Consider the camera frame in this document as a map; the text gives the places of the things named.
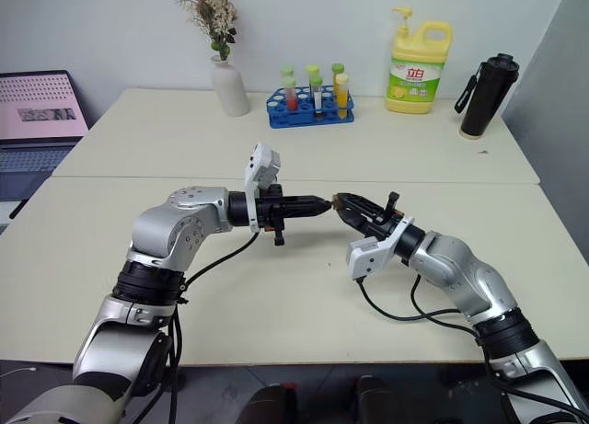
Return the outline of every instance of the pink laptop screen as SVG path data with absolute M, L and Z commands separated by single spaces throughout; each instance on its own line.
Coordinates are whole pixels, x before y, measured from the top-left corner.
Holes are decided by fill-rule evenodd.
M 84 136 L 67 74 L 0 77 L 0 140 Z

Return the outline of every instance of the bottle handle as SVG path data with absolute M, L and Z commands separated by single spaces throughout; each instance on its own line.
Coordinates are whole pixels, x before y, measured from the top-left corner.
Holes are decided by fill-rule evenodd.
M 468 100 L 470 99 L 470 95 L 472 94 L 472 90 L 474 90 L 475 86 L 477 86 L 477 82 L 478 82 L 477 76 L 479 75 L 480 70 L 482 70 L 484 65 L 485 65 L 485 63 L 480 63 L 479 70 L 477 70 L 477 72 L 475 74 L 473 74 L 470 77 L 470 79 L 468 79 L 468 84 L 467 84 L 466 88 L 464 89 L 464 91 L 462 92 L 462 94 L 460 95 L 458 100 L 456 101 L 456 104 L 454 104 L 454 110 L 456 111 L 456 113 L 462 112 L 464 107 L 467 105 Z
M 427 32 L 430 30 L 440 30 L 443 31 L 445 34 L 443 40 L 432 40 L 433 42 L 439 42 L 440 44 L 447 46 L 449 46 L 450 42 L 452 42 L 452 26 L 450 26 L 450 24 L 448 24 L 447 22 L 440 21 L 425 21 L 419 28 L 419 30 L 417 30 L 417 33 L 415 33 L 415 40 L 430 40 L 425 37 L 427 35 Z

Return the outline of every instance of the test tube cap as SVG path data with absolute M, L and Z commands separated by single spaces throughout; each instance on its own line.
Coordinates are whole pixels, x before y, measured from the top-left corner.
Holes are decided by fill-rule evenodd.
M 292 76 L 295 74 L 295 68 L 291 64 L 283 65 L 280 69 L 280 74 L 282 77 Z
M 283 77 L 283 86 L 284 88 L 293 88 L 296 86 L 296 79 L 292 76 Z
M 343 73 L 343 63 L 333 63 L 331 65 L 331 71 L 335 74 Z
M 309 73 L 309 76 L 312 74 L 319 74 L 319 66 L 315 65 L 314 63 L 310 63 L 307 67 L 305 67 L 305 71 Z
M 322 86 L 323 78 L 318 74 L 312 74 L 311 76 L 309 76 L 309 84 L 311 86 Z
M 336 74 L 335 82 L 340 85 L 347 84 L 348 82 L 350 82 L 350 77 L 345 73 Z

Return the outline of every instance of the test tube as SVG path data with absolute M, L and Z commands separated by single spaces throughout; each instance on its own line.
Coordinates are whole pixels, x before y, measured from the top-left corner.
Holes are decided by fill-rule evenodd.
M 313 63 L 310 63 L 307 67 L 305 67 L 306 73 L 309 75 L 309 92 L 311 91 L 311 76 L 313 74 L 319 74 L 319 66 Z
M 336 86 L 335 76 L 337 76 L 340 73 L 343 73 L 343 63 L 333 63 L 331 65 L 331 71 L 333 72 L 333 94 L 336 95 L 336 91 L 335 91 L 335 86 Z
M 309 78 L 309 84 L 311 85 L 311 97 L 313 98 L 313 102 L 315 104 L 315 119 L 321 120 L 323 119 L 323 114 L 321 113 L 321 86 L 323 85 L 323 78 L 318 74 L 312 74 Z
M 289 111 L 296 111 L 298 99 L 296 98 L 296 80 L 292 76 L 283 78 L 284 97 L 286 97 L 286 107 Z
M 338 103 L 338 117 L 344 120 L 348 117 L 348 83 L 350 77 L 345 73 L 335 75 L 335 100 Z
M 295 74 L 295 68 L 290 64 L 283 65 L 283 68 L 280 69 L 281 77 L 292 76 L 293 74 Z

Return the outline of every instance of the black cable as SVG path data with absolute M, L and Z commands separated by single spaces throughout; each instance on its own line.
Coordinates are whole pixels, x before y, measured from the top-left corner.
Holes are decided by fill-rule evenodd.
M 251 246 L 252 243 L 254 243 L 254 241 L 258 238 L 258 235 L 260 235 L 259 232 L 255 233 L 248 240 L 248 242 L 245 245 L 239 247 L 238 249 L 236 249 L 235 251 L 231 252 L 230 254 L 227 254 L 226 256 L 223 256 L 223 257 L 219 258 L 218 260 L 214 261 L 210 265 L 205 266 L 204 268 L 202 268 L 201 270 L 199 270 L 197 273 L 195 273 L 192 277 L 190 277 L 186 281 L 186 283 L 185 283 L 185 286 L 186 287 L 185 287 L 184 291 L 186 291 L 188 289 L 188 287 L 196 279 L 198 279 L 199 277 L 201 277 L 205 272 L 208 272 L 212 268 L 220 265 L 221 263 L 229 260 L 230 258 L 236 256 L 237 254 L 245 251 L 248 247 Z M 159 390 L 157 391 L 157 393 L 152 397 L 152 399 L 149 401 L 149 403 L 147 404 L 147 406 L 145 406 L 145 408 L 141 411 L 141 413 L 133 421 L 133 424 L 139 424 L 145 418 L 145 416 L 147 416 L 147 414 L 151 411 L 151 409 L 154 408 L 154 406 L 156 405 L 157 401 L 159 401 L 159 398 L 161 398 L 161 396 L 164 394 L 164 392 L 166 391 L 166 389 L 167 389 L 168 386 L 171 386 L 170 410 L 169 410 L 168 422 L 170 424 L 172 424 L 176 420 L 177 409 L 178 409 L 178 376 L 177 376 L 177 371 L 178 371 L 180 356 L 181 356 L 181 353 L 182 353 L 182 329 L 180 328 L 180 321 L 179 321 L 179 314 L 178 314 L 178 306 L 176 306 L 176 310 L 174 311 L 174 314 L 172 315 L 170 326 L 168 326 L 168 334 L 169 335 L 170 335 L 170 330 L 171 330 L 171 332 L 173 334 L 174 329 L 176 329 L 177 346 L 176 346 L 176 351 L 175 352 L 173 350 L 173 348 L 174 348 L 173 345 L 172 345 L 172 350 L 170 350 L 170 354 L 169 354 L 169 360 L 170 360 L 169 377 L 168 377 L 168 379 L 165 382 L 162 382 L 162 384 L 160 385 Z
M 176 414 L 178 411 L 178 366 L 180 357 L 182 356 L 182 328 L 180 326 L 178 306 L 176 306 L 176 311 L 174 311 L 174 315 L 172 316 L 172 323 L 174 324 L 173 328 L 176 330 L 176 354 L 174 355 L 174 361 L 171 362 L 172 367 L 170 368 L 172 390 L 169 402 L 168 424 L 176 423 Z
M 186 283 L 185 283 L 186 289 L 185 289 L 184 291 L 186 291 L 186 290 L 188 289 L 188 287 L 189 287 L 189 286 L 190 286 L 190 285 L 191 285 L 191 284 L 192 284 L 192 283 L 193 283 L 193 282 L 194 282 L 196 279 L 198 279 L 199 277 L 201 277 L 201 276 L 202 276 L 202 275 L 203 275 L 205 272 L 208 272 L 209 270 L 211 270 L 211 269 L 212 269 L 212 268 L 214 268 L 215 266 L 218 266 L 218 265 L 220 265 L 220 264 L 221 264 L 221 263 L 223 263 L 224 261 L 227 261 L 227 260 L 229 260 L 230 258 L 232 258 L 232 257 L 236 256 L 237 254 L 239 254 L 239 253 L 241 253 L 241 252 L 245 251 L 246 249 L 248 249 L 248 247 L 249 247 L 249 246 L 250 246 L 252 243 L 254 243 L 254 241 L 256 240 L 256 238 L 258 238 L 258 235 L 260 235 L 260 233 L 259 233 L 259 232 L 257 232 L 256 234 L 254 234 L 254 235 L 253 235 L 253 236 L 252 236 L 252 237 L 251 237 L 251 238 L 248 240 L 248 242 L 247 242 L 247 243 L 246 243 L 244 246 L 242 246 L 242 247 L 240 247 L 240 248 L 236 249 L 235 251 L 233 251 L 233 252 L 232 252 L 232 253 L 230 253 L 230 254 L 227 254 L 227 255 L 226 255 L 226 256 L 224 256 L 224 257 L 221 257 L 221 258 L 219 258 L 218 260 L 214 261 L 214 262 L 213 262 L 213 263 L 211 263 L 210 265 L 208 265 L 208 266 L 205 266 L 204 268 L 202 268 L 201 270 L 199 270 L 199 271 L 198 271 L 196 274 L 194 274 L 192 277 L 190 277 L 190 278 L 189 278 L 189 279 L 186 281 Z
M 477 336 L 476 332 L 469 327 L 464 327 L 461 325 L 454 325 L 452 323 L 446 323 L 445 321 L 440 321 L 437 318 L 433 318 L 431 313 L 426 313 L 426 312 L 422 311 L 422 309 L 417 305 L 417 301 L 415 300 L 415 292 L 417 291 L 417 287 L 419 286 L 421 280 L 422 280 L 422 276 L 420 274 L 417 274 L 417 278 L 415 279 L 415 282 L 413 283 L 413 287 L 411 288 L 411 295 L 410 295 L 411 303 L 413 304 L 413 307 L 415 308 L 415 310 L 417 312 L 419 312 L 420 314 L 422 314 L 424 318 L 427 318 L 428 320 L 435 323 L 436 325 L 443 326 L 443 327 L 449 327 L 451 329 L 461 330 L 463 332 L 466 332 L 467 334 L 470 334 L 472 337 L 477 338 L 478 336 Z
M 166 383 L 162 383 L 159 386 L 159 390 L 157 391 L 157 393 L 154 396 L 152 396 L 149 403 L 147 403 L 147 406 L 145 406 L 145 408 L 141 411 L 141 413 L 139 415 L 137 415 L 137 418 L 135 418 L 135 420 L 133 421 L 133 424 L 139 424 L 141 421 L 144 420 L 144 418 L 151 411 L 151 409 L 154 408 L 157 401 L 159 401 L 159 398 L 161 398 L 162 395 L 164 394 L 164 392 L 166 392 L 166 387 L 167 387 Z
M 415 300 L 415 291 L 417 290 L 417 286 L 419 285 L 422 276 L 418 274 L 417 278 L 415 279 L 415 283 L 413 284 L 413 288 L 411 289 L 411 302 L 413 303 L 413 307 L 417 310 L 417 312 L 422 313 L 422 315 L 426 315 L 422 309 L 417 305 L 417 301 Z M 460 325 L 453 325 L 451 323 L 446 323 L 444 321 L 437 320 L 436 318 L 432 318 L 430 315 L 427 315 L 426 318 L 431 322 L 435 323 L 436 325 L 443 326 L 443 327 L 450 327 L 457 330 L 462 330 L 463 332 L 468 333 L 469 335 L 477 338 L 477 334 L 474 330 L 469 329 L 468 327 L 463 327 Z M 482 348 L 483 356 L 485 359 L 485 371 L 487 376 L 489 377 L 489 381 L 491 385 L 501 392 L 505 392 L 507 394 L 520 396 L 524 399 L 529 399 L 531 401 L 536 401 L 538 403 L 546 404 L 548 406 L 552 406 L 555 408 L 559 408 L 561 410 L 566 410 L 567 412 L 573 414 L 574 416 L 580 418 L 585 423 L 589 424 L 589 415 L 583 412 L 582 410 L 578 409 L 577 407 L 573 407 L 569 404 L 563 403 L 561 401 L 557 401 L 556 399 L 547 398 L 541 395 L 530 394 L 529 392 L 524 392 L 523 390 L 516 389 L 511 387 L 509 384 L 502 382 L 494 375 L 494 372 L 491 367 L 491 363 L 489 361 L 489 352 L 484 348 Z
M 149 403 L 145 406 L 145 408 L 141 411 L 139 415 L 133 421 L 133 424 L 139 424 L 143 419 L 147 416 L 147 414 L 151 411 L 152 408 L 157 404 L 157 401 L 162 397 L 162 395 L 166 392 L 166 389 L 171 386 L 172 392 L 170 397 L 170 423 L 175 422 L 176 419 L 176 409 L 178 405 L 178 383 L 177 383 L 177 369 L 179 364 L 179 357 L 182 352 L 182 330 L 180 329 L 179 325 L 179 316 L 178 316 L 178 307 L 176 306 L 176 310 L 172 315 L 170 323 L 167 325 L 167 334 L 172 340 L 172 344 L 170 346 L 168 357 L 169 357 L 169 372 L 167 377 L 162 380 L 159 390 L 157 393 L 151 398 Z M 174 384 L 176 384 L 176 394 L 174 394 Z
M 364 296 L 364 299 L 368 302 L 368 304 L 370 304 L 380 315 L 385 316 L 386 318 L 390 318 L 392 320 L 397 320 L 397 321 L 417 321 L 417 320 L 423 320 L 425 318 L 428 318 L 428 316 L 432 316 L 432 315 L 443 315 L 443 314 L 459 314 L 460 311 L 458 311 L 457 309 L 440 309 L 439 311 L 432 311 L 429 313 L 424 313 L 422 312 L 421 315 L 414 315 L 414 316 L 398 316 L 398 315 L 392 315 L 389 314 L 386 311 L 383 311 L 380 307 L 378 307 L 375 302 L 373 302 L 370 297 L 368 296 L 368 293 L 366 292 L 366 289 L 364 287 L 364 278 L 360 278 L 356 280 L 356 283 L 358 283 L 358 286 L 360 287 L 360 291 L 362 292 L 362 295 Z
M 547 398 L 545 396 L 536 395 L 536 394 L 530 394 L 529 392 L 525 392 L 523 390 L 519 390 L 514 387 L 511 387 L 508 383 L 504 383 L 499 378 L 497 378 L 492 371 L 491 363 L 489 361 L 489 352 L 485 348 L 482 348 L 482 353 L 485 358 L 485 370 L 487 372 L 487 376 L 489 377 L 489 381 L 491 381 L 491 385 L 493 387 L 495 387 L 495 388 L 499 389 L 500 391 L 505 392 L 507 394 L 520 396 L 524 399 L 536 401 L 537 403 L 542 403 L 542 404 L 546 404 L 548 406 L 559 408 L 561 410 L 566 410 L 567 412 L 573 414 L 575 417 L 577 417 L 577 418 L 581 419 L 582 421 L 586 422 L 587 424 L 589 424 L 589 414 L 583 412 L 582 410 L 578 409 L 577 407 L 571 406 L 570 404 L 563 403 L 563 402 L 558 401 L 556 399 Z
M 548 413 L 543 417 L 534 418 L 529 424 L 560 424 L 562 422 L 577 422 L 577 418 L 570 413 L 554 412 Z

